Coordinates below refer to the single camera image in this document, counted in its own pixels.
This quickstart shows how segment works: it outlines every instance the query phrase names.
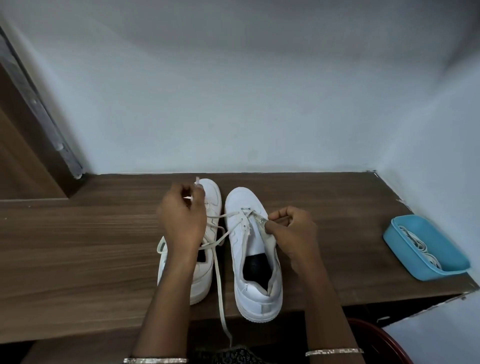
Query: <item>coiled white cord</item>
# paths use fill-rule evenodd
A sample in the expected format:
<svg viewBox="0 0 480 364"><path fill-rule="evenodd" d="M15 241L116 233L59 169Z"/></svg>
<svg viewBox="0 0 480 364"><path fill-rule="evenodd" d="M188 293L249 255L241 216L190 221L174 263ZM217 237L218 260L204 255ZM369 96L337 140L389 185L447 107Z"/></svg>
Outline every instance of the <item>coiled white cord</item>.
<svg viewBox="0 0 480 364"><path fill-rule="evenodd" d="M427 244L420 240L417 235L415 235L411 231L408 231L404 226L399 226L399 228L405 233L408 238L410 238L412 243L417 247L418 250L420 250L420 252L424 255L425 258L427 258L430 263L432 263L438 269L442 269L442 265L440 264L438 259L428 252Z"/></svg>

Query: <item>wooden table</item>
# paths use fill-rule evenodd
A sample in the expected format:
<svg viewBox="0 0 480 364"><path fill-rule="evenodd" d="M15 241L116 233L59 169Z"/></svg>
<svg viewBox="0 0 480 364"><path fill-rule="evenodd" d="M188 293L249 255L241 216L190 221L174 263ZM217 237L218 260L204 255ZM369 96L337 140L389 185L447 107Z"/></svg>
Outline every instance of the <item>wooden table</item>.
<svg viewBox="0 0 480 364"><path fill-rule="evenodd" d="M382 240L390 219L410 213L374 173L200 174L223 198L250 188L267 211L309 210L342 305L462 294L467 274L413 278ZM91 176L70 200L0 203L0 342L138 327L156 286L162 236L155 208L172 181L193 174ZM240 314L229 247L222 283L227 317ZM279 254L282 311L302 310L297 277ZM218 317L215 284L192 307L192 320Z"/></svg>

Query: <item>bangle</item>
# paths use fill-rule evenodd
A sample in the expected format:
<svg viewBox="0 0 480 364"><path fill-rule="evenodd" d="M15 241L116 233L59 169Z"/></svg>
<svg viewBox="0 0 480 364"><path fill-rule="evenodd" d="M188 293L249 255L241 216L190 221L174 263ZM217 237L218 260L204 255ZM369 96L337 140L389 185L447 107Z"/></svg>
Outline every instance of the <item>bangle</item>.
<svg viewBox="0 0 480 364"><path fill-rule="evenodd" d="M330 355L330 354L363 354L360 348L344 348L344 349L320 349L306 352L305 356L311 355Z"/></svg>
<svg viewBox="0 0 480 364"><path fill-rule="evenodd" d="M183 364L188 363L184 358L125 358L123 364Z"/></svg>

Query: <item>white shoe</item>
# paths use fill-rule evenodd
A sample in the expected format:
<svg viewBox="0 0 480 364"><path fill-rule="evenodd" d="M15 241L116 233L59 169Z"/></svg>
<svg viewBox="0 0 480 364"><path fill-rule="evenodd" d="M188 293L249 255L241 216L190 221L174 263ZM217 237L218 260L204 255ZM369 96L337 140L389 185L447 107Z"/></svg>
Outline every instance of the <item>white shoe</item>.
<svg viewBox="0 0 480 364"><path fill-rule="evenodd" d="M237 307L249 321L271 321L282 307L283 288L276 240L265 232L267 212L252 191L237 187L227 196L225 216Z"/></svg>
<svg viewBox="0 0 480 364"><path fill-rule="evenodd" d="M199 303L207 296L208 291L210 290L210 286L212 284L213 265L215 265L220 320L225 334L230 339L231 347L232 335L228 331L227 324L225 322L222 299L222 283L220 280L218 259L215 250L217 245L222 245L224 239L229 235L230 232L225 232L225 229L218 225L219 218L222 218L225 215L220 215L220 212L222 210L222 196L220 195L220 189L218 188L217 184L207 178L203 178L201 180L197 178L197 181L195 183L201 184L205 190L207 227L205 229L205 236L202 246L199 247L199 251L204 251L204 259L197 258L197 265L195 266L195 271L193 273L192 287L190 288L190 305ZM216 232L218 229L221 229L224 234L222 235L222 237L216 240ZM157 279L158 285L160 279L162 278L163 269L165 268L165 263L167 261L168 255L167 242L165 241L165 237L162 237L162 239L158 243L156 251L160 254L160 266L158 267Z"/></svg>

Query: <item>wall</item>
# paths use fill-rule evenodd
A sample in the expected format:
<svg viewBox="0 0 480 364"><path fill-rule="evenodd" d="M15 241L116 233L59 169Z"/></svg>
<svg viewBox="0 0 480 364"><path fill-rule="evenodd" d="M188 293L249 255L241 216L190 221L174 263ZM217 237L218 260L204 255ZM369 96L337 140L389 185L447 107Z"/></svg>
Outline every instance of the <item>wall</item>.
<svg viewBox="0 0 480 364"><path fill-rule="evenodd" d="M480 39L480 32L475 32ZM429 103L411 112L378 173L412 210L469 257L480 282L480 47L455 62ZM386 328L416 364L480 362L480 292Z"/></svg>
<svg viewBox="0 0 480 364"><path fill-rule="evenodd" d="M474 1L1 0L92 173L374 169Z"/></svg>

